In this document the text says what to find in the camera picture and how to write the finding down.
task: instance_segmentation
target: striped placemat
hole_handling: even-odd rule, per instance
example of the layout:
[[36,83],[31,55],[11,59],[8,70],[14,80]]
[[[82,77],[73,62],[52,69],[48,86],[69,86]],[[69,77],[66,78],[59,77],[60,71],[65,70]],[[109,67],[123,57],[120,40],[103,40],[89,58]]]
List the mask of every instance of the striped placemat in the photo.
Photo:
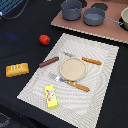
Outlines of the striped placemat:
[[[63,33],[45,59],[59,56],[59,61],[38,68],[17,98],[76,127],[95,128],[118,49],[116,46]],[[102,65],[85,62],[88,67],[87,75],[77,83],[89,87],[89,92],[48,77],[49,72],[60,76],[59,66],[68,58],[61,51],[102,62]],[[58,101],[58,107],[53,109],[47,107],[44,87],[48,85],[54,86]]]

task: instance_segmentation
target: butter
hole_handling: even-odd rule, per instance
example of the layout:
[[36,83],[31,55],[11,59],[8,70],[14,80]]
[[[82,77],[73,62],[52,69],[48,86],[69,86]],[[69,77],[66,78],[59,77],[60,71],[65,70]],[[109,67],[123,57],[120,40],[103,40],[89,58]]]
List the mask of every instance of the butter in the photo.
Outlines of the butter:
[[21,63],[6,67],[6,77],[29,73],[28,63]]
[[46,93],[48,108],[51,109],[54,107],[58,107],[56,94],[55,94],[53,85],[46,86],[45,93]]

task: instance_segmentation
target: wooden handle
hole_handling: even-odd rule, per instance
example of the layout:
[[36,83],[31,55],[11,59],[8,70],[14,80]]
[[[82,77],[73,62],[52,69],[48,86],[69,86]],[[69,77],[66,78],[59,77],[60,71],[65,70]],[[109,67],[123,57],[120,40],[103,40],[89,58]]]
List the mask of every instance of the wooden handle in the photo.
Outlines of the wooden handle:
[[88,59],[88,58],[85,58],[85,57],[82,57],[82,60],[87,61],[89,63],[97,64],[97,65],[101,65],[102,64],[100,61]]
[[77,83],[75,83],[75,82],[68,81],[67,83],[68,83],[69,85],[74,86],[74,87],[76,87],[76,88],[78,88],[78,89],[81,89],[81,90],[83,90],[83,91],[86,91],[86,92],[90,91],[88,87],[85,87],[85,86],[83,86],[83,85],[77,84]]

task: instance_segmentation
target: placemat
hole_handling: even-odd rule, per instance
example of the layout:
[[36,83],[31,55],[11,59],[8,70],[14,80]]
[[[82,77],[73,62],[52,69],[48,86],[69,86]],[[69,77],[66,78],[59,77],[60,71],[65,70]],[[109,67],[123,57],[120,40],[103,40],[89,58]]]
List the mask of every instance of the placemat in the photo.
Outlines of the placemat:
[[[118,49],[116,46],[63,33],[45,59],[59,56],[59,61],[38,68],[17,98],[76,127],[95,128]],[[59,65],[68,58],[61,51],[102,62],[102,65],[85,62],[88,73],[77,83],[89,87],[89,92],[48,78],[49,72],[60,76]],[[46,102],[44,87],[48,85],[54,86],[58,101],[58,107],[53,109],[48,109]]]
[[128,31],[124,30],[122,26],[115,22],[104,19],[103,23],[99,26],[88,26],[83,22],[84,11],[94,3],[104,3],[108,6],[105,11],[105,16],[113,20],[119,21],[121,18],[121,12],[128,7],[127,4],[120,4],[108,1],[96,1],[96,0],[86,0],[87,6],[82,8],[81,17],[75,21],[67,21],[62,16],[62,11],[60,11],[57,16],[51,22],[51,25],[56,27],[61,27],[64,29],[69,29],[72,31],[77,31],[101,38],[106,38],[118,42],[128,43]]

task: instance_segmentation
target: cooking pot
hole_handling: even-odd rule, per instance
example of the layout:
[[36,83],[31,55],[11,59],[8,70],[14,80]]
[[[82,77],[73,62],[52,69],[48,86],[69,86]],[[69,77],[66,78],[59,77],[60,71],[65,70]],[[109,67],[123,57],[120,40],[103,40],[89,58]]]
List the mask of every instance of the cooking pot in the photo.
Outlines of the cooking pot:
[[105,11],[100,8],[89,8],[84,11],[84,23],[91,26],[97,26],[103,23],[104,19],[108,19],[110,21],[113,21],[117,24],[122,25],[122,22],[115,21],[113,19],[105,17]]
[[122,11],[121,17],[123,19],[124,27],[128,30],[128,7]]
[[61,4],[62,15],[66,20],[77,20],[81,17],[82,3],[78,0],[67,0]]

